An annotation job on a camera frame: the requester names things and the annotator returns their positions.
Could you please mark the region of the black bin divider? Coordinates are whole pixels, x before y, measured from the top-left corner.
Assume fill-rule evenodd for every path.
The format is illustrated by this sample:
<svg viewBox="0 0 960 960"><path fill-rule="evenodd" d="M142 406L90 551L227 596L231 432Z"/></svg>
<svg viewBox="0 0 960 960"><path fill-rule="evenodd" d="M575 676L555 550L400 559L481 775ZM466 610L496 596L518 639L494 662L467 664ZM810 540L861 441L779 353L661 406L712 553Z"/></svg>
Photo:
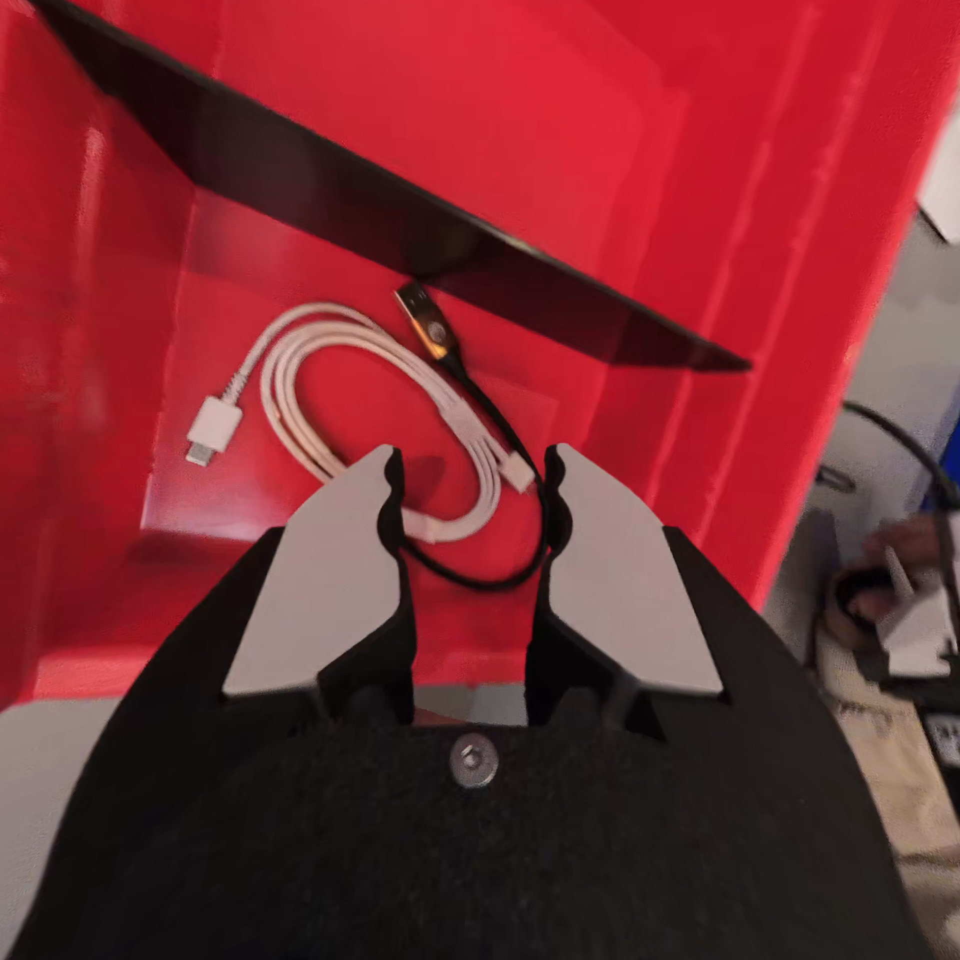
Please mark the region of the black bin divider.
<svg viewBox="0 0 960 960"><path fill-rule="evenodd" d="M744 374L746 358L71 2L33 2L95 87L196 186L611 362Z"/></svg>

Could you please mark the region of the grey desk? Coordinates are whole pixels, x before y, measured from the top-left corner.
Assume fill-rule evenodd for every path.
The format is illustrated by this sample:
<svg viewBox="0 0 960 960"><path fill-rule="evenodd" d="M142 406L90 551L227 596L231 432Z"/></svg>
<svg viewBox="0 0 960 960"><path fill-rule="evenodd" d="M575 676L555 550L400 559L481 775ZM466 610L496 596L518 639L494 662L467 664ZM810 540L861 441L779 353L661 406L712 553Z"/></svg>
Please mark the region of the grey desk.
<svg viewBox="0 0 960 960"><path fill-rule="evenodd" d="M846 389L942 453L958 419L958 246L916 212ZM811 488L763 617L798 659L815 648L819 589L875 527L914 512L921 468L870 424L837 420L826 461L855 494ZM47 700L2 714L2 955L16 939L59 817L118 698Z"/></svg>

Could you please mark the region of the grey USB hub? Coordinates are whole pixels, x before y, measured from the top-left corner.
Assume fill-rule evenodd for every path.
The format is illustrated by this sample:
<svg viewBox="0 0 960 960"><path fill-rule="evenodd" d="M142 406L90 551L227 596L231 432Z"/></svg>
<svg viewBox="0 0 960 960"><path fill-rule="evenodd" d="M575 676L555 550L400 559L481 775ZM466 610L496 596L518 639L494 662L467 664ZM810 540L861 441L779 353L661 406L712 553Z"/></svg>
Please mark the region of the grey USB hub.
<svg viewBox="0 0 960 960"><path fill-rule="evenodd" d="M947 600L952 606L958 607L958 575L955 567L958 548L957 536L952 526L952 523L958 520L958 485L947 474L942 464L936 461L916 438L894 421L855 401L843 401L842 409L869 422L886 434L906 450L929 475L931 488L929 500L932 504L932 524L938 545L938 567Z"/></svg>

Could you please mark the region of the red plastic bin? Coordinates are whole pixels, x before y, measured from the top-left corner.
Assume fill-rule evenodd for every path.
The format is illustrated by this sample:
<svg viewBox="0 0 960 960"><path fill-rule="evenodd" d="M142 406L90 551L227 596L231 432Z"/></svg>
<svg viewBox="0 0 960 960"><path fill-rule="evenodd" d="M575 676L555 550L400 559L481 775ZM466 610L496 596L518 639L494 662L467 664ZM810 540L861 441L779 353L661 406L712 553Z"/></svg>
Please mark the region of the red plastic bin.
<svg viewBox="0 0 960 960"><path fill-rule="evenodd" d="M272 318L408 346L407 277L194 184L2 2L2 708L114 697L317 484ZM958 83L958 2L71 2L752 364L608 362L430 287L534 457L566 442L762 609Z"/></svg>

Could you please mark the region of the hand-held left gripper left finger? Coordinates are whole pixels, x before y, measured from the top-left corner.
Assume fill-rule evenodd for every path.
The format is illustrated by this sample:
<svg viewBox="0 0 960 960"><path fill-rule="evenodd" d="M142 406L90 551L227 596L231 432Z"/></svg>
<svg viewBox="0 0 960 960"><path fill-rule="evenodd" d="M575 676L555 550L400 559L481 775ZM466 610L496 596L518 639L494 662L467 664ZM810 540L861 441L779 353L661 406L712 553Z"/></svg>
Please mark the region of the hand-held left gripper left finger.
<svg viewBox="0 0 960 960"><path fill-rule="evenodd" d="M363 701L414 718L417 627L402 558L402 452L379 445L319 488L280 535L222 692L316 690L327 714Z"/></svg>

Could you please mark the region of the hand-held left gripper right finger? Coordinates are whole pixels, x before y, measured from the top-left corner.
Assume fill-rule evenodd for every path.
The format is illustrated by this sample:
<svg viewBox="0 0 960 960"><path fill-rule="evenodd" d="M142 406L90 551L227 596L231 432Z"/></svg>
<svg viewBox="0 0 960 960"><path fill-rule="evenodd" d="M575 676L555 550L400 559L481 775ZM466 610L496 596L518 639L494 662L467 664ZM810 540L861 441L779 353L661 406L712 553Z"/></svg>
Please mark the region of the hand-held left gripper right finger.
<svg viewBox="0 0 960 960"><path fill-rule="evenodd" d="M574 690L613 728L657 728L652 693L721 698L664 523L566 442L546 450L545 466L548 547L526 649L529 725L546 726Z"/></svg>

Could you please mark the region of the person's right hand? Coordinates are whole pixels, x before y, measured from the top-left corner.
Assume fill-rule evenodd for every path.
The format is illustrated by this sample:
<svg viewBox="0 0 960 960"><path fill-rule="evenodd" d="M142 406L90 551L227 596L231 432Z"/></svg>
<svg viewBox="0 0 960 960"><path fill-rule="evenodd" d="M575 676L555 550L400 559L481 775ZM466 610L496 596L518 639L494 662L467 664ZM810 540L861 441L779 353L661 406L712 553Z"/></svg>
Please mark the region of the person's right hand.
<svg viewBox="0 0 960 960"><path fill-rule="evenodd" d="M912 585L937 570L940 547L932 515L918 513L885 522L866 536L858 558L833 575L822 613L823 630L850 652L879 647L877 625L900 606L887 580L887 554L892 551Z"/></svg>

